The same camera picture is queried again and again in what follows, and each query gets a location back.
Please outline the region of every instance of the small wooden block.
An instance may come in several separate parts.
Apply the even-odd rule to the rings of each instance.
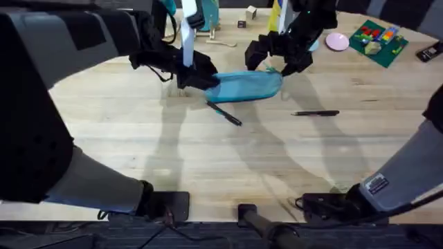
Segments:
[[[253,20],[255,16],[257,15],[257,8],[254,6],[249,6],[246,9],[246,18],[249,20]]]
[[[237,22],[237,28],[245,28],[246,27],[246,21],[244,20],[238,20]]]

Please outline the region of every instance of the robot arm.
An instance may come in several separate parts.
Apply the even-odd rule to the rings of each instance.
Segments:
[[[182,50],[162,40],[167,10],[159,1],[152,4],[150,14],[95,5],[0,3],[0,199],[151,218],[163,214],[149,183],[115,172],[73,144],[48,94],[61,79],[126,55],[134,68],[177,74],[180,88],[216,86],[217,69],[208,56],[194,51],[194,63],[184,66]]]
[[[270,32],[253,41],[245,52],[246,65],[255,67],[267,56],[280,55],[287,63],[284,76],[301,72],[312,63],[308,48],[325,28],[337,25],[335,10],[359,13],[443,38],[441,0],[293,0],[298,17],[282,34]],[[416,208],[411,203],[443,183],[443,86],[424,112],[418,132],[375,174],[347,194],[304,194],[299,206],[311,223],[342,224],[387,218]]]

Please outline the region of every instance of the white block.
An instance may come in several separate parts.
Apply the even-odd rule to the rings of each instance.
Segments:
[[[252,20],[255,18],[255,16],[257,15],[257,8],[254,6],[249,6],[246,9],[246,18],[249,20]]]

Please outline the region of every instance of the yellow object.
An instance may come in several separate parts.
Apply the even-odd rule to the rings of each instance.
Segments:
[[[280,21],[280,13],[282,12],[282,0],[274,0],[271,10],[271,16],[268,20],[268,30],[278,32],[278,22]]]
[[[378,42],[370,41],[365,47],[365,55],[376,55],[381,50]]]

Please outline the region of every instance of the black carpet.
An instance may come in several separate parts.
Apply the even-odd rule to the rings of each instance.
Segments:
[[[137,248],[142,245],[161,225],[153,223],[110,223],[110,222],[14,222],[0,223],[0,246],[9,248],[35,248],[48,243],[69,239],[81,234],[95,234],[95,248]],[[234,249],[268,248],[268,244],[253,231],[238,228],[236,223],[186,223],[179,230],[191,237],[221,235],[228,237]],[[414,231],[418,238],[409,239]],[[443,226],[441,225],[388,225],[349,227],[335,230],[298,230],[300,238],[315,241],[335,248],[443,248]],[[166,230],[146,248],[209,248],[227,249],[226,240],[195,243]]]

